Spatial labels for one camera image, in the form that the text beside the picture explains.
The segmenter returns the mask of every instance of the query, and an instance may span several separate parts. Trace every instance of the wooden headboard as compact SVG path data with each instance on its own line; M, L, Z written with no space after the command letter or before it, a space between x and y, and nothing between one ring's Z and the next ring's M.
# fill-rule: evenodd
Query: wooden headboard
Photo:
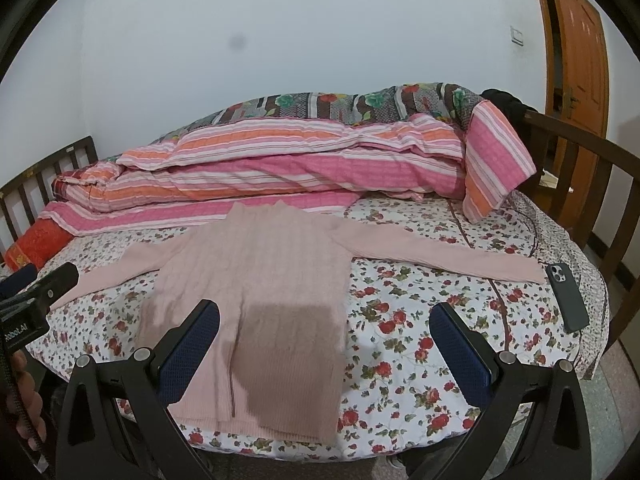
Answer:
M0 214L14 242L20 234L22 234L15 214L16 207L20 209L20 212L24 210L24 216L28 220L29 225L33 225L40 208L34 204L30 191L35 190L37 186L37 189L40 190L42 202L44 205L47 205L50 200L53 199L53 196L49 182L46 182L43 172L48 171L51 173L51 177L53 177L54 175L50 171L53 169L53 173L59 175L65 171L62 163L66 162L68 164L69 161L71 166L78 170L80 168L78 157L81 156L82 152L86 155L89 164L93 164L98 160L95 153L94 140L91 136L76 140L76 142L57 150L55 153L51 153L51 155L36 162L36 164L27 168L4 186L0 187Z

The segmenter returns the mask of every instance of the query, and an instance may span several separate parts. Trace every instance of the smartphone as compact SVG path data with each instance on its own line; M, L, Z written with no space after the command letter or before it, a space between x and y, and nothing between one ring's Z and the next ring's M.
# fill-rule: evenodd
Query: smartphone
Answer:
M545 270L558 300L565 332L582 330L589 324L589 314L571 269L567 264L550 264Z

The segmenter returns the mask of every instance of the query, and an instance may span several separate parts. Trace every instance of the human hand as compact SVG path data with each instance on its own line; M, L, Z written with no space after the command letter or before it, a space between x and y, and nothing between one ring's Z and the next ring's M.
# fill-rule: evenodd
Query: human hand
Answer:
M42 397L40 397L40 394L35 389L36 383L33 380L33 377L31 377L30 373L25 371L25 368L27 367L27 358L24 356L22 351L17 351L11 356L10 362L11 368L15 371L16 382L18 384L18 390L20 391L24 407L29 414L33 427L40 435L40 438L44 441L47 437L47 427L40 416L40 412L42 411ZM11 394L6 398L6 406L9 413L18 413L15 405L15 399ZM27 424L23 418L18 420L16 429L22 438L29 437ZM28 439L28 444L31 449L36 449L36 442L33 437Z

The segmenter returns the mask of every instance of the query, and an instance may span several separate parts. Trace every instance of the wooden bed frame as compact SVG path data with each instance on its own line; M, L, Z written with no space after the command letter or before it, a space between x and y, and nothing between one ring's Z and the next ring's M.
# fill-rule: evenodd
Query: wooden bed frame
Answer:
M529 149L538 169L534 176L520 186L520 190L534 202L539 198L539 182L551 137L556 136L566 140L566 150L559 172L558 186L552 193L550 205L544 207L540 200L537 200L538 205L543 206L542 208L555 221L558 221L569 193L578 152L580 150L588 150L597 155L598 163L584 207L576 225L570 229L572 239L581 249L585 247L590 237L593 238L593 227L609 185L612 167L620 168L633 178L625 211L616 236L611 246L604 253L599 265L599 270L605 282L609 285L613 276L620 274L620 269L623 267L622 258L625 256L640 218L640 158L610 142L610 140L602 139L576 126L571 126L555 118L535 112L527 112L523 123L518 124L516 129ZM0 212L14 241L18 239L19 234L9 215L5 202L6 197L11 193L17 192L29 224L33 224L37 215L34 215L29 203L25 184L30 179L35 178L42 200L47 205L51 200L49 196L50 190L47 189L42 171L53 167L56 174L62 173L60 161L67 158L71 159L75 169L79 169L77 152L81 150L85 151L90 164L97 161L94 140L87 136L43 158L0 188ZM638 310L640 310L640 278L636 278L635 282L628 287L628 293L623 300L622 306L611 319L607 348L620 337Z

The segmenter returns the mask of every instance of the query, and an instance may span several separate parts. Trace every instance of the sweater sleeve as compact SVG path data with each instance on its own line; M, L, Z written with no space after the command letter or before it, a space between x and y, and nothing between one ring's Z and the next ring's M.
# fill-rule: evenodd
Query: sweater sleeve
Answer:
M160 269L184 247L191 231L159 244L144 242L131 244L117 262L82 274L78 284L57 300L51 309L66 305L92 292L117 286L145 272Z
M506 282L545 283L535 258L492 253L412 234L394 224L365 224L331 215L314 215L329 236L354 256L423 264L459 274Z

